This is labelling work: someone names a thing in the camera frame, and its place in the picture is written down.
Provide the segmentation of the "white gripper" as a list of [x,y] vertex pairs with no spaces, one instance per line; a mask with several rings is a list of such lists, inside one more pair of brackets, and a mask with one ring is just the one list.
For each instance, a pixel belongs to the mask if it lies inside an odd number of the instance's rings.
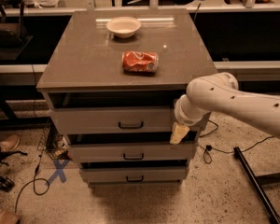
[[178,123],[175,122],[173,125],[170,143],[178,145],[188,134],[188,126],[193,126],[200,120],[200,109],[193,105],[187,97],[180,97],[175,102],[174,114]]

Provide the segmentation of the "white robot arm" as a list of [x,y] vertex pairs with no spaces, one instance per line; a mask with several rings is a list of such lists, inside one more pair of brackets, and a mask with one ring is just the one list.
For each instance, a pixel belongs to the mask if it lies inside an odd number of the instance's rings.
[[219,112],[280,139],[280,96],[238,90],[230,73],[197,77],[175,102],[170,143],[177,145],[205,114]]

